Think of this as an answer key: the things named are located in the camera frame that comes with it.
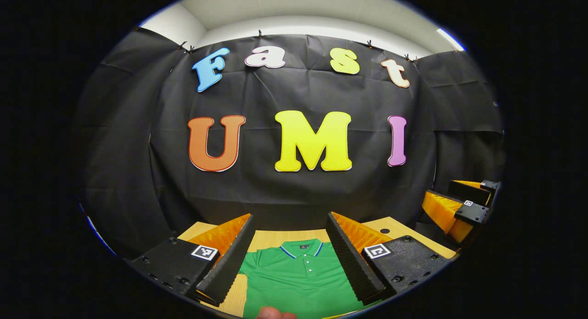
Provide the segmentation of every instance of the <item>wooden table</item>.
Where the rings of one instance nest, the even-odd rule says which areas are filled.
[[[386,233],[385,235],[391,238],[410,235],[445,258],[451,258],[455,256],[455,252],[453,250],[445,248],[445,246],[441,246],[437,242],[434,242],[427,237],[416,233],[412,229],[409,229],[408,227],[390,217],[368,221],[367,223],[362,224],[370,227],[371,229],[375,229],[376,231],[380,231],[381,229],[390,229],[390,232]],[[180,235],[178,238],[180,240],[187,241],[193,237],[196,237],[197,235],[201,235],[213,227],[216,227],[216,225],[197,222],[184,233],[182,233],[182,235]],[[325,229],[314,229],[309,231],[256,231],[254,238],[249,245],[248,252],[256,252],[260,249],[275,248],[281,246],[282,243],[286,241],[311,240],[314,238],[317,238],[322,242],[330,242],[329,236],[327,235]],[[246,295],[247,276],[243,274],[237,274],[233,286],[231,286],[225,301],[220,306],[215,307],[204,302],[201,304],[219,311],[223,311],[225,313],[242,317]]]

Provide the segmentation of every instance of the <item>letter m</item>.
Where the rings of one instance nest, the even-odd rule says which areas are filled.
[[[351,116],[345,112],[329,112],[318,132],[312,130],[302,112],[286,110],[276,114],[282,125],[282,156],[276,162],[276,170],[296,172],[302,164],[296,160],[296,148],[300,151],[309,170],[317,166],[323,150],[325,160],[321,167],[325,171],[346,171],[351,169],[347,157],[347,125]]]

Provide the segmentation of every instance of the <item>letter f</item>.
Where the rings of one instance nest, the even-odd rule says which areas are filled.
[[[205,58],[202,58],[202,60],[192,66],[192,69],[195,69],[198,72],[198,80],[200,81],[200,85],[198,85],[198,93],[221,80],[222,74],[216,74],[214,69],[222,70],[225,67],[225,60],[223,60],[221,56],[227,54],[229,54],[229,49],[223,47]]]

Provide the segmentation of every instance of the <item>ceiling light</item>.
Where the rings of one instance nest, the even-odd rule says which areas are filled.
[[[453,47],[455,47],[456,50],[459,50],[459,51],[464,51],[465,50],[462,47],[462,45],[460,45],[457,41],[455,41],[455,39],[451,38],[451,36],[448,35],[447,32],[445,32],[445,31],[443,31],[441,29],[437,29],[437,32],[440,35],[443,35],[443,38],[447,39],[447,41],[449,41],[453,45]]]

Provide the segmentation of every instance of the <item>letter u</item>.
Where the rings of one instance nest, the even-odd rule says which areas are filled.
[[[190,145],[188,152],[195,167],[202,171],[225,171],[237,161],[239,154],[239,133],[245,123],[243,116],[224,116],[220,123],[225,126],[225,150],[222,155],[208,155],[208,129],[215,123],[212,118],[194,118],[187,123],[190,128]]]

